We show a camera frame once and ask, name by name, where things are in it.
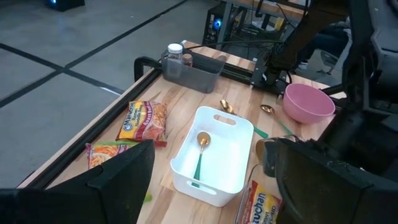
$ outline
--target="jar lid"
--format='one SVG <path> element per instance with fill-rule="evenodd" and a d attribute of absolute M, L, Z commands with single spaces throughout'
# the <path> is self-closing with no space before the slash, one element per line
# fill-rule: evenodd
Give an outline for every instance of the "jar lid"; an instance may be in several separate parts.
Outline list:
<path fill-rule="evenodd" d="M 182 56 L 182 59 L 184 59 L 184 60 L 192 60 L 192 55 L 190 55 L 190 54 L 184 54 L 184 55 Z"/>
<path fill-rule="evenodd" d="M 169 44 L 169 46 L 167 47 L 167 50 L 171 54 L 180 54 L 180 53 L 182 53 L 182 46 L 180 44 Z"/>

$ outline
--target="instant noodle packet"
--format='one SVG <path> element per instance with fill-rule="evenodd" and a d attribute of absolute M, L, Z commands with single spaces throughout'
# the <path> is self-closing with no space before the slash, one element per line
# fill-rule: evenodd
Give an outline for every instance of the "instant noodle packet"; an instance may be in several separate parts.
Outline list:
<path fill-rule="evenodd" d="M 116 140 L 153 139 L 155 146 L 165 147 L 167 106 L 149 101 L 132 101 Z"/>
<path fill-rule="evenodd" d="M 241 224 L 275 224 L 281 200 L 252 181 Z"/>
<path fill-rule="evenodd" d="M 86 144 L 88 155 L 88 168 L 96 167 L 108 159 L 126 151 L 127 149 L 135 146 L 138 142 L 101 142 L 97 144 Z M 145 195 L 144 203 L 152 200 L 152 194 L 147 192 Z"/>

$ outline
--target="concrete floor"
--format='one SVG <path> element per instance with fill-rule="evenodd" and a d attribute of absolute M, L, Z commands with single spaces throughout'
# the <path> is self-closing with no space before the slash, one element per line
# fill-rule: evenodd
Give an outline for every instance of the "concrete floor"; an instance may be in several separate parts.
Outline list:
<path fill-rule="evenodd" d="M 127 89 L 135 58 L 201 42 L 217 2 L 168 11 L 180 1 L 86 0 L 57 12 L 42 0 L 0 0 L 0 188 L 17 186 Z"/>

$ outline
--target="spoon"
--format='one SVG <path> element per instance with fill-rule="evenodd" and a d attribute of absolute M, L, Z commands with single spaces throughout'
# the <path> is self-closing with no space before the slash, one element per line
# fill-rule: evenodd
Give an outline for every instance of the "spoon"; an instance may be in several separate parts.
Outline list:
<path fill-rule="evenodd" d="M 274 117 L 274 119 L 285 129 L 285 132 L 287 134 L 293 134 L 293 132 L 287 126 L 285 126 L 280 119 L 278 119 L 278 117 L 275 114 L 275 109 L 273 107 L 269 105 L 260 105 L 260 107 L 266 113 L 271 114 Z"/>
<path fill-rule="evenodd" d="M 225 112 L 227 112 L 229 114 L 232 114 L 232 115 L 240 117 L 238 114 L 236 114 L 234 112 L 234 109 L 232 108 L 232 106 L 227 101 L 220 100 L 220 103 L 221 103 L 221 107 L 223 108 L 223 111 L 225 111 Z M 268 134 L 267 133 L 265 133 L 264 131 L 261 131 L 255 125 L 253 125 L 253 127 L 254 127 L 254 132 L 255 133 L 257 133 L 258 135 L 260 135 L 263 138 L 268 138 Z"/>
<path fill-rule="evenodd" d="M 200 180 L 201 155 L 203 154 L 203 150 L 205 149 L 205 146 L 209 145 L 209 143 L 210 143 L 210 135 L 208 133 L 202 131 L 201 133 L 198 134 L 197 139 L 198 139 L 198 143 L 201 148 L 200 148 L 200 155 L 199 155 L 197 169 L 195 171 L 195 175 L 193 176 L 193 178 L 195 180 Z M 196 183 L 192 183 L 192 186 L 199 187 L 199 185 Z"/>

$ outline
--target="small jar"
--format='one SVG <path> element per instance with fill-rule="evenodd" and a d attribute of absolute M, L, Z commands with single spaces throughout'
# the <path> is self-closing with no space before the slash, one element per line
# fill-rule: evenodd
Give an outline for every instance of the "small jar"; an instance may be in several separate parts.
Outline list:
<path fill-rule="evenodd" d="M 182 59 L 182 46 L 180 44 L 169 44 L 167 47 L 169 51 L 169 59 L 179 60 Z"/>
<path fill-rule="evenodd" d="M 178 79 L 182 73 L 182 46 L 180 44 L 169 44 L 167 47 L 167 69 L 166 76 L 171 79 Z"/>
<path fill-rule="evenodd" d="M 182 56 L 182 63 L 186 66 L 192 67 L 193 65 L 193 58 L 190 54 L 184 54 Z"/>

